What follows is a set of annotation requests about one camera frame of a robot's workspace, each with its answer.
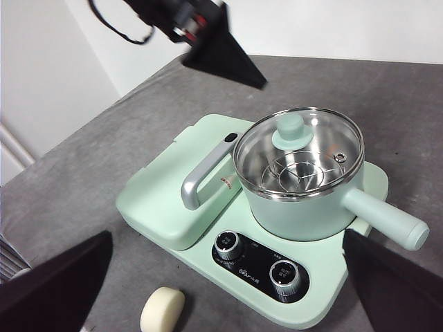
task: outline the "black button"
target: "black button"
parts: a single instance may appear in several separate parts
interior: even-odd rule
[[[235,245],[235,234],[232,232],[221,233],[217,238],[217,247],[222,250],[229,250]]]
[[[280,285],[290,284],[296,277],[296,269],[285,261],[278,263],[272,270],[272,278]]]
[[[238,137],[238,135],[237,135],[236,133],[230,133],[229,135],[227,135],[227,136],[224,138],[224,141],[225,141],[225,142],[232,142],[232,141],[234,141],[237,137]]]

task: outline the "gray tablecloth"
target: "gray tablecloth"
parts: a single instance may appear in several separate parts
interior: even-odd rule
[[[1,232],[33,266],[112,231],[114,255],[88,318],[94,332],[137,331],[141,309],[159,286],[186,294],[177,331],[289,331],[140,236],[115,208],[131,175],[209,113],[255,121],[289,107],[317,106],[350,116],[362,128],[366,160],[390,178],[388,201],[431,227],[419,252],[406,252],[376,231],[372,238],[443,275],[443,66],[253,59],[269,80],[264,91],[174,60],[2,188]],[[349,282],[312,331],[371,331]]]

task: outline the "silver handle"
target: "silver handle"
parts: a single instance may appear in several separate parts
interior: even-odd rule
[[[234,149],[240,133],[227,135],[189,174],[181,185],[181,200],[188,210],[200,206],[197,188],[215,166]]]

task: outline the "bar of soap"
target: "bar of soap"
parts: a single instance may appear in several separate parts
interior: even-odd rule
[[[142,332],[172,332],[185,304],[185,295],[168,287],[160,287],[147,299],[140,317]]]

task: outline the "glass lid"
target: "glass lid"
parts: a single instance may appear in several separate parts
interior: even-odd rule
[[[233,160],[243,184],[260,196],[311,196],[347,182],[363,162],[360,129],[346,116],[304,107],[255,123]]]

